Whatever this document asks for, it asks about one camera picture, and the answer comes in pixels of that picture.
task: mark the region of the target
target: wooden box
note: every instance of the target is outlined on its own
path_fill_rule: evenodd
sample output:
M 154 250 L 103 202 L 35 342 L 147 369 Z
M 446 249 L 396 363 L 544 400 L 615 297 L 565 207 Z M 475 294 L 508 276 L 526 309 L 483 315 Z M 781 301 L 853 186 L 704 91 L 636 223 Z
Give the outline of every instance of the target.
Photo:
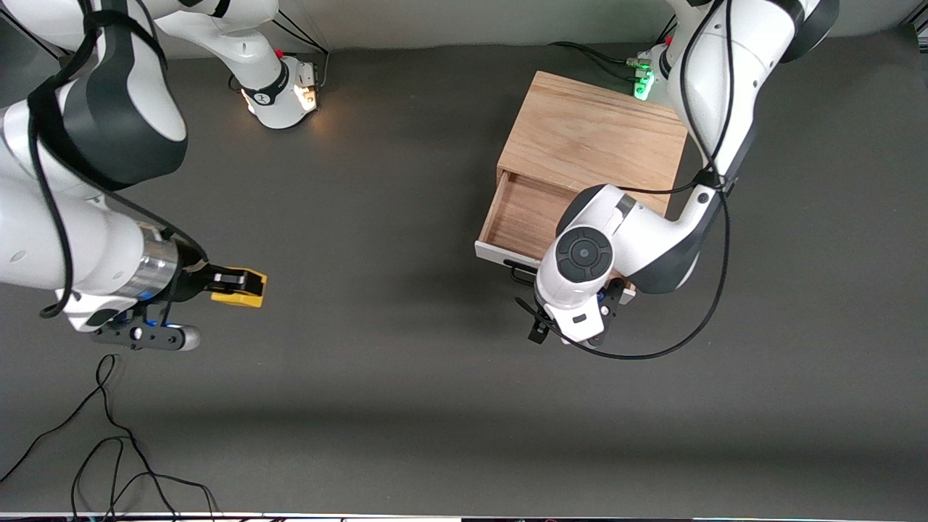
M 672 188 L 686 135 L 669 107 L 537 72 L 496 165 L 477 256 L 537 268 L 581 190 Z M 660 214 L 670 199 L 633 196 Z

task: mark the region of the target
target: dark gray table surface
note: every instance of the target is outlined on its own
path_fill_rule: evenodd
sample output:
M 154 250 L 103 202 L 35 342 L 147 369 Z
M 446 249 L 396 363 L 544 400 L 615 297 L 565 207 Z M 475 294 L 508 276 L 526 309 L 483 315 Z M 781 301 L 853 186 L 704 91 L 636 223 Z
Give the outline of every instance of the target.
M 265 305 L 198 298 L 173 319 L 201 327 L 199 349 L 131 353 L 39 320 L 50 293 L 0 288 L 0 463 L 117 351 L 118 419 L 227 511 L 928 518 L 928 91 L 911 30 L 776 70 L 716 317 L 650 362 L 530 343 L 512 301 L 529 292 L 473 254 L 539 69 L 613 85 L 554 47 L 339 52 L 320 112 L 272 131 L 220 62 L 172 62 L 187 160 L 125 193 L 213 261 L 267 273 Z M 682 176 L 696 166 L 688 147 Z M 651 351 L 699 321 L 721 232 L 684 289 L 623 309 L 608 349 Z M 0 509 L 70 509 L 74 472 L 113 433 L 91 406 L 0 486 Z M 88 468 L 92 508 L 114 453 Z M 151 486 L 132 496 L 162 510 Z

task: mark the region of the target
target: drawer handle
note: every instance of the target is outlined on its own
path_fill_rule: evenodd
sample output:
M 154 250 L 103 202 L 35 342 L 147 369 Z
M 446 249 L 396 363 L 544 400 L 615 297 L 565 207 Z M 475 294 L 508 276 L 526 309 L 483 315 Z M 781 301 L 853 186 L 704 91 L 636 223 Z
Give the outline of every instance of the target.
M 506 259 L 506 260 L 504 260 L 504 261 L 503 261 L 503 265 L 506 265 L 507 267 L 509 267 L 509 277 L 510 277 L 513 281 L 516 281 L 516 282 L 518 282 L 519 284 L 523 284 L 523 285 L 525 285 L 525 286 L 534 286 L 534 285 L 535 285 L 535 274 L 538 273 L 538 268 L 529 267 L 528 265 L 523 265 L 522 263 L 517 263 L 517 262 L 515 262 L 515 261 L 512 261 L 511 259 Z M 528 274 L 528 275 L 531 276 L 532 278 L 531 278 L 531 279 L 528 279 L 528 278 L 525 278 L 525 277 L 521 277 L 521 276 L 518 274 L 518 272 L 521 272 L 521 273 L 524 273 L 524 274 Z

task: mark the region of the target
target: black cable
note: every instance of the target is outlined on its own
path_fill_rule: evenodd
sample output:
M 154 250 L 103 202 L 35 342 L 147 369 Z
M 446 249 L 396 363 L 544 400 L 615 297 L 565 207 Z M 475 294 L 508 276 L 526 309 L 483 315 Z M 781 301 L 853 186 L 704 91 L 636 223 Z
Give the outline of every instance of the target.
M 64 227 L 64 219 L 61 217 L 61 211 L 55 202 L 55 196 L 48 185 L 48 178 L 45 176 L 45 169 L 42 167 L 42 158 L 39 157 L 39 130 L 36 127 L 35 120 L 30 116 L 28 123 L 27 136 L 29 139 L 29 156 L 32 159 L 35 178 L 39 182 L 39 188 L 42 191 L 42 199 L 45 201 L 45 208 L 52 215 L 52 223 L 55 225 L 55 232 L 58 234 L 58 245 L 61 248 L 61 257 L 64 264 L 64 283 L 62 285 L 61 297 L 54 305 L 49 305 L 39 310 L 39 317 L 42 319 L 51 319 L 64 310 L 64 307 L 71 300 L 71 291 L 74 286 L 74 260 L 71 252 L 71 242 L 68 240 L 68 231 Z
M 309 35 L 309 33 L 307 33 L 306 31 L 304 31 L 303 28 L 300 27 L 299 25 L 297 25 L 297 23 L 296 23 L 295 21 L 293 21 L 292 18 L 290 18 L 289 16 L 287 16 L 287 13 L 283 12 L 283 10 L 281 10 L 281 9 L 278 9 L 277 12 L 280 13 L 280 16 L 284 17 L 284 20 L 290 22 L 290 25 L 292 25 L 294 28 L 296 28 L 297 31 L 299 31 L 303 36 L 305 36 L 305 37 L 306 37 L 306 40 L 309 40 L 309 42 L 311 42 L 311 44 L 310 44 L 311 46 L 317 47 L 320 51 L 322 51 L 322 52 L 325 53 L 325 54 L 328 54 L 328 53 L 329 53 L 329 50 L 328 50 L 328 49 L 326 49 L 325 47 L 323 47 L 323 46 L 321 46 L 319 43 L 317 43 L 316 40 L 315 40 L 312 36 Z
M 94 446 L 90 453 L 87 454 L 87 457 L 84 458 L 84 461 L 81 463 L 81 467 L 77 470 L 77 475 L 74 476 L 74 480 L 71 481 L 71 514 L 74 516 L 74 520 L 78 520 L 77 516 L 77 501 L 74 499 L 75 494 L 77 493 L 77 486 L 81 482 L 81 476 L 84 474 L 84 469 L 90 463 L 90 459 L 97 454 L 97 451 L 100 450 L 107 442 L 116 441 L 119 442 L 119 454 L 116 456 L 116 471 L 113 473 L 113 481 L 110 491 L 115 492 L 116 490 L 116 475 L 119 473 L 119 464 L 122 460 L 122 450 L 125 448 L 125 444 L 122 442 L 124 438 L 127 438 L 124 435 L 117 435 L 113 437 L 105 437 L 100 439 L 100 441 Z
M 77 502 L 75 500 L 75 494 L 77 492 L 78 486 L 80 485 L 81 477 L 84 474 L 84 470 L 86 466 L 90 463 L 94 455 L 96 455 L 97 452 L 103 446 L 105 446 L 109 442 L 114 442 L 114 441 L 119 443 L 120 448 L 119 448 L 119 453 L 116 456 L 116 462 L 113 468 L 113 480 L 112 480 L 112 484 L 110 485 L 110 507 L 106 515 L 109 515 L 110 513 L 112 513 L 113 516 L 115 517 L 116 503 L 119 502 L 119 500 L 122 498 L 122 495 L 126 492 L 129 486 L 133 482 L 135 482 L 136 479 L 140 478 L 141 476 L 151 476 L 152 480 L 155 483 L 155 488 L 158 491 L 159 497 L 161 499 L 161 503 L 163 503 L 164 506 L 169 511 L 171 511 L 172 515 L 178 515 L 178 512 L 174 509 L 171 503 L 167 500 L 167 497 L 165 496 L 164 491 L 161 488 L 161 482 L 159 481 L 159 479 L 171 480 L 173 482 L 177 482 L 180 484 L 184 484 L 187 486 L 196 487 L 196 488 L 201 489 L 203 491 L 204 496 L 206 497 L 206 501 L 209 506 L 210 517 L 213 518 L 214 512 L 219 511 L 219 506 L 216 503 L 216 499 L 213 496 L 213 492 L 210 491 L 209 488 L 207 488 L 203 484 L 200 484 L 199 482 L 193 482 L 191 480 L 184 480 L 183 478 L 178 478 L 176 476 L 169 476 L 165 474 L 155 473 L 151 469 L 151 466 L 148 463 L 148 458 L 146 457 L 145 453 L 139 447 L 138 439 L 135 438 L 135 434 L 132 432 L 132 430 L 116 422 L 115 418 L 113 417 L 112 410 L 110 408 L 110 398 L 107 395 L 107 388 L 106 388 L 106 383 L 109 380 L 109 378 L 112 376 L 113 370 L 115 369 L 115 366 L 116 366 L 116 357 L 117 356 L 115 354 L 108 354 L 104 356 L 103 359 L 100 360 L 100 362 L 97 364 L 97 372 L 95 375 L 96 381 L 97 381 L 97 387 L 95 387 L 93 391 L 91 391 L 84 398 L 84 400 L 81 401 L 78 407 L 71 413 L 71 415 L 68 416 L 67 419 L 64 420 L 64 422 L 62 422 L 61 424 L 55 426 L 54 428 L 36 437 L 35 440 L 32 442 L 32 444 L 29 446 L 29 448 L 25 451 L 25 453 L 23 453 L 23 455 L 19 458 L 19 460 L 15 464 L 13 464 L 13 466 L 9 469 L 9 471 L 6 472 L 5 475 L 3 475 L 2 478 L 0 478 L 0 483 L 3 483 L 4 481 L 6 481 L 9 478 L 9 476 L 14 471 L 16 471 L 17 468 L 19 468 L 19 466 L 26 460 L 26 458 L 29 457 L 29 455 L 32 453 L 32 449 L 36 446 L 36 444 L 38 444 L 40 440 L 42 440 L 45 436 L 58 431 L 60 428 L 64 427 L 66 424 L 70 423 L 78 415 L 78 413 L 81 412 L 81 410 L 84 408 L 84 405 L 93 396 L 95 396 L 97 393 L 100 393 L 103 395 L 103 408 L 104 408 L 104 412 L 107 415 L 107 420 L 110 422 L 110 425 L 122 430 L 124 432 L 124 435 L 117 435 L 117 436 L 110 436 L 110 437 L 102 438 L 101 440 L 98 441 L 98 443 L 94 446 L 94 448 L 90 450 L 86 458 L 84 458 L 84 461 L 81 463 L 81 467 L 78 469 L 77 474 L 74 476 L 74 480 L 71 482 L 71 511 L 72 511 L 72 514 L 74 515 L 74 520 L 77 520 Z M 125 448 L 125 442 L 124 442 L 125 440 L 128 440 L 130 442 L 133 449 L 135 450 L 135 454 L 138 455 L 138 458 L 144 465 L 146 471 L 139 473 L 136 476 L 134 476 L 132 479 L 130 479 L 129 482 L 126 483 L 122 487 L 119 494 L 117 495 L 115 493 L 116 481 L 117 481 L 118 474 L 119 474 L 120 463 L 122 461 L 122 454 Z
M 687 82 L 686 82 L 686 73 L 687 65 L 689 65 L 690 52 L 696 46 L 696 41 L 699 40 L 699 37 L 702 35 L 702 30 L 705 29 L 709 19 L 715 14 L 718 8 L 722 5 L 722 2 L 725 0 L 715 0 L 711 7 L 709 7 L 709 12 L 706 13 L 705 17 L 700 20 L 699 25 L 696 27 L 696 31 L 693 33 L 690 42 L 687 44 L 687 48 L 683 51 L 683 56 L 680 58 L 680 97 L 683 103 L 683 111 L 686 114 L 687 120 L 691 122 L 693 138 L 696 140 L 696 143 L 699 145 L 702 153 L 706 154 L 707 160 L 709 162 L 710 168 L 715 175 L 718 175 L 718 168 L 715 166 L 715 157 L 709 153 L 709 148 L 705 144 L 705 140 L 702 139 L 702 134 L 699 131 L 696 121 L 692 117 L 692 109 L 690 108 L 690 97 L 687 94 Z M 731 114 L 726 115 L 726 119 L 730 118 Z
M 80 6 L 85 16 L 91 12 L 90 4 L 86 0 L 82 0 L 80 3 Z M 81 45 L 78 47 L 77 51 L 75 52 L 73 58 L 69 61 L 69 63 L 63 69 L 58 71 L 58 73 L 56 73 L 55 75 L 50 77 L 48 80 L 46 80 L 35 91 L 33 91 L 33 93 L 40 89 L 55 90 L 65 85 L 71 79 L 71 77 L 75 73 L 77 73 L 84 66 L 84 64 L 90 59 L 90 57 L 93 54 L 93 49 L 96 46 L 96 40 L 97 40 L 96 30 L 88 30 L 84 34 L 84 39 L 81 42 Z M 61 247 L 61 254 L 62 254 L 63 265 L 64 265 L 64 284 L 63 284 L 63 291 L 62 291 L 61 297 L 54 305 L 43 308 L 39 312 L 40 317 L 44 319 L 49 319 L 49 318 L 53 318 L 59 315 L 61 311 L 64 309 L 64 307 L 68 304 L 68 301 L 71 298 L 73 279 L 74 279 L 73 259 L 72 259 L 71 244 L 68 241 L 67 230 L 64 228 L 64 222 L 61 217 L 61 213 L 58 209 L 57 204 L 55 203 L 54 196 L 52 195 L 51 188 L 49 187 L 48 180 L 45 176 L 45 171 L 41 165 L 41 157 L 39 156 L 39 151 L 38 151 L 38 140 L 39 140 L 40 133 L 39 133 L 38 126 L 34 120 L 33 111 L 30 111 L 28 129 L 29 129 L 28 139 L 29 139 L 30 156 L 32 159 L 32 163 L 34 165 L 36 178 L 39 182 L 39 186 L 43 194 L 43 199 L 45 200 L 45 206 L 48 208 L 49 214 L 51 214 L 52 216 L 52 221 L 55 225 L 56 232 L 58 233 L 58 243 Z M 55 156 L 56 159 L 58 159 L 60 163 L 68 164 L 67 162 L 62 161 L 61 158 L 58 157 L 58 155 L 55 153 L 54 150 L 49 148 L 48 151 L 53 156 Z M 114 201 L 119 202 L 122 205 L 126 206 L 127 208 L 135 211 L 137 214 L 144 216 L 149 221 L 153 221 L 154 223 L 160 225 L 164 230 L 163 235 L 165 239 L 169 239 L 171 236 L 176 235 L 179 238 L 181 238 L 184 242 L 186 242 L 197 253 L 197 255 L 200 256 L 200 258 L 204 262 L 209 261 L 208 257 L 206 256 L 206 251 L 202 248 L 202 246 L 200 246 L 199 243 L 197 243 L 192 237 L 190 237 L 180 228 L 176 227 L 175 225 L 173 225 L 166 219 L 162 218 L 161 216 L 150 212 L 148 209 L 142 207 L 141 205 L 138 205 L 137 203 L 134 203 L 124 198 L 123 196 L 116 194 L 112 190 L 102 187 L 95 180 L 91 179 L 86 174 L 81 172 L 80 169 L 71 168 L 69 170 L 75 176 L 81 179 L 85 184 L 89 185 L 90 187 L 93 187 L 94 189 L 97 189 L 98 191 L 110 197 Z
M 613 57 L 611 57 L 611 56 L 609 56 L 609 55 L 607 55 L 607 54 L 605 54 L 605 53 L 603 53 L 603 52 L 601 52 L 601 51 L 598 51 L 598 50 L 594 49 L 593 47 L 584 46 L 583 44 L 577 44 L 576 42 L 558 41 L 558 42 L 551 42 L 551 43 L 548 44 L 548 45 L 549 45 L 549 46 L 557 46 L 557 47 L 569 47 L 569 48 L 571 48 L 571 49 L 577 49 L 578 51 L 580 51 L 580 52 L 582 52 L 582 53 L 584 53 L 584 54 L 587 54 L 587 53 L 588 53 L 588 54 L 593 55 L 593 56 L 595 56 L 596 58 L 601 59 L 601 60 L 603 60 L 603 61 L 607 61 L 607 62 L 609 62 L 609 63 L 614 63 L 614 64 L 616 64 L 616 65 L 625 65 L 625 60 L 624 60 L 624 59 L 613 58 Z
M 686 113 L 687 118 L 692 122 L 693 136 L 696 139 L 697 143 L 700 145 L 700 148 L 702 149 L 703 152 L 707 152 L 708 149 L 705 147 L 705 142 L 702 140 L 702 136 L 699 134 L 699 131 L 696 128 L 696 123 L 692 119 L 692 115 L 690 113 L 690 103 L 689 103 L 689 99 L 686 93 L 686 81 L 685 81 L 686 62 L 690 55 L 690 51 L 695 45 L 696 40 L 699 38 L 699 35 L 702 33 L 702 30 L 705 28 L 705 25 L 708 23 L 708 20 L 712 18 L 712 16 L 715 14 L 718 8 L 721 6 L 721 3 L 725 1 L 726 0 L 715 0 L 713 2 L 712 6 L 709 9 L 709 12 L 700 21 L 700 24 L 697 27 L 696 32 L 693 33 L 692 39 L 687 44 L 687 48 L 684 50 L 683 57 L 680 61 L 680 67 L 681 67 L 680 69 L 680 90 L 681 90 L 681 97 L 683 101 L 684 112 Z M 718 150 L 721 146 L 722 139 L 725 137 L 725 134 L 728 131 L 728 124 L 731 120 L 731 113 L 732 113 L 732 108 L 734 104 L 734 86 L 735 86 L 734 58 L 732 56 L 732 38 L 731 38 L 731 3 L 733 1 L 734 0 L 728 0 L 728 3 L 726 5 L 726 46 L 727 46 L 727 52 L 728 52 L 728 108 L 726 110 L 725 120 L 722 124 L 722 131 L 719 135 L 718 141 L 716 142 L 715 149 L 713 150 L 711 154 L 707 154 L 707 160 L 709 162 L 710 168 L 712 168 L 713 172 L 716 175 L 718 175 L 718 169 L 717 169 L 717 166 L 715 165 L 715 157 L 718 154 Z M 680 192 L 686 189 L 691 189 L 698 184 L 699 183 L 697 183 L 696 180 L 694 179 L 693 181 L 691 181 L 687 185 L 684 185 L 683 187 L 679 187 L 676 189 L 670 189 L 670 190 L 645 190 L 645 189 L 634 189 L 634 188 L 628 188 L 628 187 L 619 187 L 619 189 L 626 190 L 626 191 L 634 191 L 634 192 L 645 192 L 645 193 L 674 193 L 674 192 Z M 731 216 L 728 212 L 728 196 L 726 195 L 724 184 L 722 184 L 719 187 L 712 187 L 712 188 L 715 189 L 719 197 L 719 200 L 721 201 L 722 211 L 725 216 L 725 243 L 724 243 L 723 252 L 722 252 L 721 273 L 719 274 L 718 285 L 715 288 L 715 296 L 713 297 L 712 304 L 709 306 L 709 309 L 706 312 L 705 316 L 702 318 L 702 321 L 699 323 L 699 325 L 696 326 L 695 329 L 693 329 L 692 332 L 690 332 L 690 334 L 688 334 L 686 337 L 684 337 L 680 342 L 676 343 L 675 345 L 670 346 L 658 352 L 653 352 L 653 353 L 645 354 L 645 355 L 637 355 L 637 356 L 600 352 L 593 348 L 583 346 L 580 343 L 575 342 L 573 339 L 566 337 L 563 333 L 561 333 L 561 330 L 558 329 L 558 326 L 554 321 L 549 320 L 548 318 L 544 317 L 539 312 L 535 311 L 521 298 L 516 297 L 516 303 L 520 307 L 525 309 L 527 312 L 532 314 L 532 316 L 535 317 L 535 319 L 539 323 L 548 327 L 551 331 L 553 331 L 556 335 L 558 335 L 561 339 L 563 339 L 567 343 L 573 346 L 576 346 L 584 350 L 587 353 L 590 353 L 590 354 L 593 354 L 599 357 L 604 357 L 607 359 L 621 359 L 621 360 L 657 359 L 659 357 L 663 357 L 665 355 L 668 355 L 670 353 L 673 353 L 679 350 L 681 347 L 685 346 L 689 341 L 695 338 L 706 327 L 706 325 L 709 324 L 709 321 L 712 319 L 713 315 L 715 314 L 715 309 L 718 307 L 718 303 L 722 298 L 722 293 L 725 290 L 725 279 L 726 279 L 726 276 L 728 275 L 728 255 L 729 255 L 730 243 L 731 243 Z
M 180 280 L 180 273 L 184 268 L 177 265 L 174 269 L 174 274 L 171 276 L 171 284 L 168 286 L 167 293 L 167 303 L 164 305 L 164 309 L 161 311 L 161 326 L 165 327 L 168 325 L 168 315 L 171 313 L 171 304 L 174 301 L 171 300 L 171 297 L 174 295 L 174 292 L 177 291 L 177 282 Z
M 677 25 L 674 23 L 674 20 L 676 20 L 676 19 L 677 19 L 677 15 L 676 15 L 676 14 L 673 15 L 672 17 L 670 17 L 670 20 L 667 21 L 667 24 L 666 24 L 666 25 L 664 25 L 664 30 L 661 31 L 661 34 L 657 37 L 657 39 L 654 40 L 654 44 L 655 44 L 655 45 L 660 44 L 661 41 L 662 41 L 668 34 L 670 34 L 671 31 L 673 31 L 673 30 L 676 28 Z
M 21 23 L 19 23 L 19 20 L 16 20 L 16 19 L 13 18 L 9 13 L 7 13 L 5 9 L 0 9 L 0 14 L 3 14 L 3 17 L 4 17 L 5 19 L 9 20 L 10 23 L 12 23 L 12 24 L 15 25 L 17 28 L 19 28 L 19 30 L 22 31 L 23 34 L 25 34 L 26 36 L 28 36 L 30 40 L 34 41 L 37 45 L 39 45 L 42 49 L 44 49 L 45 52 L 48 53 L 52 58 L 54 58 L 54 59 L 58 59 L 58 58 L 59 58 L 59 56 L 58 56 L 57 54 L 55 54 L 54 51 L 52 51 L 50 48 L 48 48 L 48 46 L 46 46 L 46 45 L 42 42 L 42 40 L 39 40 L 38 36 L 32 34 L 32 33 L 31 33 L 28 29 L 26 29 Z
M 509 271 L 509 278 L 512 279 L 512 280 L 515 281 L 515 282 L 518 282 L 518 283 L 521 284 L 521 285 L 524 285 L 524 286 L 535 286 L 535 282 L 534 282 L 534 281 L 532 281 L 532 280 L 527 280 L 527 279 L 525 279 L 525 278 L 521 278 L 521 277 L 517 276 L 517 275 L 516 275 L 515 268 Z
M 735 104 L 735 59 L 732 56 L 731 41 L 731 4 L 735 0 L 728 0 L 725 3 L 725 46 L 728 53 L 728 108 L 725 112 L 725 121 L 722 123 L 722 131 L 718 135 L 718 141 L 715 143 L 715 149 L 712 151 L 712 157 L 718 156 L 718 151 L 722 148 L 722 141 L 725 140 L 725 134 L 728 132 L 728 124 L 731 122 L 731 111 Z
M 715 287 L 715 296 L 712 299 L 712 305 L 709 306 L 709 310 L 706 312 L 705 316 L 702 318 L 702 321 L 700 321 L 699 325 L 696 326 L 696 328 L 694 328 L 693 331 L 690 332 L 690 334 L 688 334 L 686 337 L 684 337 L 680 342 L 676 343 L 675 345 L 670 346 L 669 348 L 665 348 L 661 351 L 653 352 L 650 354 L 644 354 L 644 355 L 622 355 L 622 354 L 613 354 L 609 352 L 600 352 L 598 350 L 594 350 L 593 348 L 583 346 L 580 343 L 577 343 L 575 340 L 565 336 L 563 333 L 561 333 L 561 330 L 558 329 L 558 325 L 555 324 L 554 321 L 544 317 L 543 315 L 535 311 L 534 308 L 530 307 L 528 303 L 526 303 L 520 297 L 516 297 L 516 303 L 518 303 L 520 307 L 525 309 L 525 311 L 532 314 L 538 322 L 547 326 L 549 330 L 554 332 L 561 339 L 595 356 L 604 357 L 606 359 L 647 360 L 647 359 L 657 359 L 659 357 L 663 357 L 665 355 L 669 355 L 671 353 L 676 352 L 677 350 L 685 346 L 687 343 L 692 341 L 697 335 L 699 335 L 700 332 L 702 332 L 702 329 L 704 329 L 706 325 L 709 324 L 709 321 L 712 320 L 712 316 L 715 314 L 715 309 L 718 307 L 718 302 L 722 299 L 722 293 L 725 290 L 725 278 L 728 275 L 728 251 L 729 251 L 729 246 L 731 242 L 731 217 L 728 214 L 728 200 L 726 199 L 725 192 L 719 191 L 718 197 L 720 201 L 722 202 L 722 211 L 725 214 L 725 246 L 723 247 L 723 251 L 722 251 L 722 268 L 718 276 L 718 286 Z
M 99 374 L 99 369 L 100 369 L 100 366 L 101 366 L 102 363 L 103 363 L 103 360 L 106 360 L 107 358 L 112 358 L 113 362 L 115 363 L 116 356 L 111 355 L 111 354 L 105 356 L 105 357 L 100 361 L 100 364 L 97 365 L 97 374 Z M 114 365 L 111 365 L 111 366 L 110 366 L 110 370 L 107 372 L 106 375 L 104 375 L 104 377 L 103 377 L 103 382 L 104 382 L 104 383 L 107 381 L 107 379 L 110 378 L 110 374 L 111 374 L 112 371 L 113 371 L 113 367 L 114 367 Z M 71 412 L 71 415 L 68 415 L 68 418 L 67 418 L 67 419 L 65 419 L 61 424 L 59 424 L 59 425 L 53 427 L 52 429 L 50 429 L 50 430 L 44 432 L 43 434 L 39 435 L 38 437 L 36 437 L 35 440 L 32 441 L 32 444 L 29 445 L 29 448 L 26 449 L 26 452 L 23 453 L 21 457 L 19 457 L 19 460 L 16 461 L 16 463 L 13 464 L 13 466 L 12 466 L 11 468 L 9 468 L 9 470 L 8 470 L 2 477 L 0 477 L 0 484 L 6 482 L 6 480 L 9 478 L 9 476 L 10 476 L 10 475 L 13 475 L 13 472 L 16 471 L 17 468 L 19 468 L 19 467 L 22 465 L 22 463 L 26 460 L 27 457 L 29 457 L 29 455 L 32 454 L 32 449 L 35 448 L 35 445 L 38 444 L 40 440 L 42 440 L 43 438 L 45 438 L 45 437 L 48 436 L 48 435 L 51 435 L 51 434 L 55 433 L 56 431 L 58 431 L 59 429 L 63 428 L 64 426 L 68 425 L 68 423 L 70 423 L 71 421 L 73 421 L 73 420 L 74 420 L 74 417 L 76 417 L 77 414 L 80 413 L 81 410 L 84 408 L 84 405 L 87 403 L 87 401 L 90 400 L 94 395 L 96 395 L 97 393 L 99 393 L 99 391 L 100 391 L 100 389 L 102 389 L 102 387 L 103 387 L 103 386 L 102 386 L 101 384 L 97 384 L 97 387 L 94 388 L 94 390 L 91 391 L 89 394 L 87 394 L 86 397 L 84 397 L 84 400 L 82 400 L 81 403 L 77 405 L 77 408 L 75 408 L 74 411 Z
M 213 519 L 213 520 L 215 520 L 215 512 L 216 512 L 216 511 L 219 511 L 219 506 L 218 506 L 218 504 L 216 503 L 215 497 L 213 497 L 213 492 L 210 491 L 209 488 L 207 488 L 206 486 L 200 484 L 199 482 L 193 482 L 193 481 L 190 481 L 190 480 L 184 480 L 183 478 L 177 478 L 176 476 L 170 476 L 170 475 L 165 475 L 165 474 L 161 474 L 161 473 L 156 473 L 156 474 L 152 475 L 151 473 L 149 473 L 149 472 L 147 472 L 147 471 L 143 471 L 143 472 L 141 472 L 141 473 L 136 474 L 135 476 L 133 476 L 132 478 L 130 478 L 128 482 L 125 483 L 125 486 L 123 486 L 122 489 L 120 490 L 119 494 L 116 495 L 116 501 L 115 501 L 113 504 L 110 505 L 110 510 L 111 510 L 111 512 L 112 512 L 114 515 L 115 515 L 115 511 L 113 511 L 113 510 L 115 509 L 115 503 L 118 502 L 118 501 L 122 498 L 122 496 L 124 495 L 124 493 L 129 489 L 130 486 L 133 485 L 133 483 L 135 483 L 136 480 L 138 480 L 139 478 L 141 478 L 141 477 L 143 477 L 143 476 L 152 476 L 152 477 L 155 477 L 155 476 L 156 476 L 157 478 L 162 478 L 162 479 L 164 479 L 164 480 L 171 480 L 171 481 L 173 481 L 173 482 L 177 482 L 178 484 L 183 484 L 183 485 L 185 485 L 185 486 L 191 486 L 191 487 L 194 487 L 194 488 L 199 488 L 200 490 L 203 491 L 203 496 L 206 498 L 206 505 L 207 505 L 207 507 L 208 507 L 209 510 L 210 510 L 210 518 Z
M 570 47 L 570 48 L 577 49 L 578 51 L 580 51 L 580 54 L 582 54 L 583 56 L 587 57 L 587 58 L 588 58 L 590 61 L 592 61 L 593 64 L 596 65 L 600 70 L 602 70 L 602 71 L 605 72 L 606 74 L 609 74 L 609 75 L 612 76 L 613 78 L 617 78 L 617 79 L 622 80 L 622 81 L 624 81 L 624 82 L 632 82 L 632 83 L 634 83 L 634 82 L 637 80 L 637 79 L 631 79 L 631 80 L 630 80 L 630 79 L 629 79 L 627 76 L 625 76 L 624 74 L 621 74 L 621 73 L 619 73 L 619 72 L 615 72 L 615 71 L 613 71 L 612 69 L 610 69 L 609 67 L 607 67 L 606 63 L 603 63 L 602 61 L 600 61 L 601 58 L 599 58 L 599 56 L 598 56 L 597 54 L 594 54 L 593 52 L 590 52 L 590 51 L 595 51 L 595 49 L 590 49 L 589 47 L 581 46 L 580 44 L 574 44 L 573 42 L 554 42 L 554 43 L 549 44 L 549 45 L 550 45 L 550 46 L 560 46 L 560 47 Z M 607 61 L 607 63 L 616 63 L 616 64 L 618 64 L 618 62 L 611 62 L 611 61 Z
M 616 187 L 619 190 L 624 190 L 625 192 L 640 192 L 642 194 L 677 194 L 679 192 L 685 192 L 693 187 L 699 185 L 696 181 L 691 181 L 682 187 L 676 187 L 674 189 L 663 189 L 663 190 L 654 190 L 654 189 L 638 189 L 636 187 Z
M 303 38 L 302 36 L 300 36 L 300 35 L 297 34 L 297 33 L 294 33 L 293 31 L 291 31 L 290 29 L 288 29 L 286 26 L 284 26 L 284 25 L 283 25 L 282 23 L 280 23 L 279 21 L 277 21 L 277 20 L 271 20 L 271 21 L 274 22 L 274 25 L 278 26 L 284 33 L 289 34 L 290 36 L 296 38 L 297 40 L 303 42 L 304 44 L 307 44 L 308 46 L 313 46 L 313 47 L 319 49 L 319 51 L 322 52 L 323 54 L 328 53 L 328 51 L 326 50 L 325 47 L 320 46 L 319 44 L 316 44 L 316 43 L 314 43 L 314 42 L 311 42 L 311 41 L 309 41 L 309 40 Z
M 911 20 L 909 20 L 909 23 L 914 24 L 915 20 L 918 20 L 919 17 L 923 15 L 926 10 L 928 10 L 928 4 L 925 4 L 924 6 L 922 6 L 922 8 L 919 9 L 919 11 L 915 13 L 915 15 L 912 16 Z

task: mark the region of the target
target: white robotic arm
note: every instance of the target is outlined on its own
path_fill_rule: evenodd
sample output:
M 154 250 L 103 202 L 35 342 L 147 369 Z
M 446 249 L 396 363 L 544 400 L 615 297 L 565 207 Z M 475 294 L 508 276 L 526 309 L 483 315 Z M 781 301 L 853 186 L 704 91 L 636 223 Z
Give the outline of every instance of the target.
M 757 91 L 784 55 L 804 54 L 837 18 L 837 0 L 669 1 L 679 24 L 673 43 L 643 58 L 659 56 L 651 92 L 677 111 L 705 167 L 677 221 L 613 186 L 574 199 L 542 259 L 535 298 L 576 343 L 601 342 L 600 291 L 612 269 L 645 294 L 673 292 L 687 280 L 750 145 Z
M 84 38 L 75 0 L 5 0 L 13 15 L 45 40 L 69 49 Z M 141 0 L 163 31 L 203 47 L 241 84 L 249 111 L 269 128 L 296 125 L 316 109 L 312 63 L 279 57 L 255 28 L 277 14 L 277 0 Z
M 147 306 L 203 290 L 261 295 L 263 282 L 209 265 L 193 240 L 140 207 L 160 226 L 105 204 L 109 194 L 133 206 L 113 191 L 176 170 L 187 130 L 144 6 L 86 0 L 84 10 L 88 36 L 72 64 L 0 111 L 0 282 L 56 290 L 44 315 L 63 311 L 98 340 L 192 349 L 196 329 L 167 323 L 166 310 L 152 320 Z M 71 80 L 94 47 L 96 65 Z

